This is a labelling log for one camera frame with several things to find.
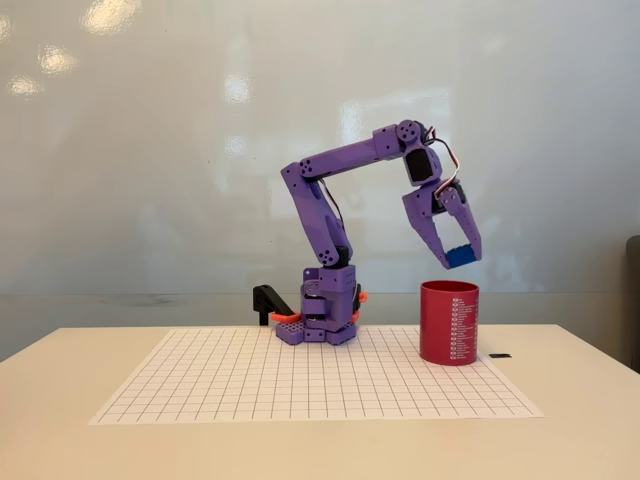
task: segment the black object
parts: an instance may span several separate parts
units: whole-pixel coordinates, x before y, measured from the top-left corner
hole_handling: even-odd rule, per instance
[[[260,314],[260,325],[269,325],[269,314],[275,312],[279,315],[293,315],[280,295],[269,285],[253,287],[253,311]]]
[[[640,235],[627,240],[624,270],[623,362],[640,373]]]
[[[463,204],[467,203],[467,195],[464,193],[464,190],[462,189],[462,185],[460,185],[460,182],[456,180],[451,184],[451,186],[455,188],[456,191],[458,192],[458,195],[460,195],[460,201]],[[435,192],[433,192],[433,194],[431,195],[431,211],[434,214],[444,213],[446,211],[446,208],[444,208],[444,205],[442,205],[442,203],[440,203],[440,201],[436,198]]]
[[[433,175],[426,150],[413,150],[407,154],[405,160],[412,182],[422,182]]]
[[[339,268],[349,266],[349,247],[336,245],[336,250],[338,251],[338,262],[334,265],[324,265],[324,268],[328,270],[338,270]]]
[[[356,294],[353,296],[353,313],[360,310],[360,292],[362,292],[362,287],[358,284],[356,287]]]

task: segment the blue block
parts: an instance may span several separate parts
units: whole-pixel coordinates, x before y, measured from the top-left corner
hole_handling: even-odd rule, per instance
[[[453,250],[449,250],[446,253],[446,257],[450,268],[461,267],[462,265],[476,261],[476,256],[473,253],[471,245],[463,245],[461,247],[454,248]]]

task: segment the black chair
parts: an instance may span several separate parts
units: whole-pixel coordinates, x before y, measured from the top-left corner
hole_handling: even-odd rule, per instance
[[[640,235],[627,240],[625,272],[626,362],[640,373]]]

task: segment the purple robot arm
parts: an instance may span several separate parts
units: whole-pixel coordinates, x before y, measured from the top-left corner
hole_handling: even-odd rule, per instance
[[[313,155],[282,170],[302,226],[318,261],[325,267],[348,262],[353,254],[344,225],[329,206],[319,181],[325,177],[363,167],[380,160],[404,158],[413,186],[420,188],[403,197],[409,223],[446,269],[482,258],[482,242],[464,191],[458,182],[439,197],[442,165],[425,145],[425,129],[415,121],[375,130],[369,140]],[[448,212],[460,224],[469,244],[444,251],[433,217]]]
[[[282,170],[304,231],[321,264],[320,268],[304,270],[300,316],[281,317],[276,335],[282,340],[289,344],[342,343],[355,336],[354,322],[360,303],[366,298],[356,282],[355,266],[349,265],[353,250],[344,225],[320,186],[325,177],[402,157],[411,184],[420,187],[403,197],[411,226],[446,269],[481,259],[480,234],[462,187],[457,181],[441,180],[442,165],[429,148],[433,143],[430,132],[419,122],[405,120],[375,130],[369,140],[304,158]],[[445,252],[433,221],[435,215],[444,212],[456,218],[469,239],[468,245]]]

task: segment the black bracket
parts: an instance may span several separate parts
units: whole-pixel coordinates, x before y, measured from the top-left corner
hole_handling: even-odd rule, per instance
[[[294,311],[269,285],[253,287],[253,311],[260,314],[260,325],[269,325],[269,314],[293,315]]]

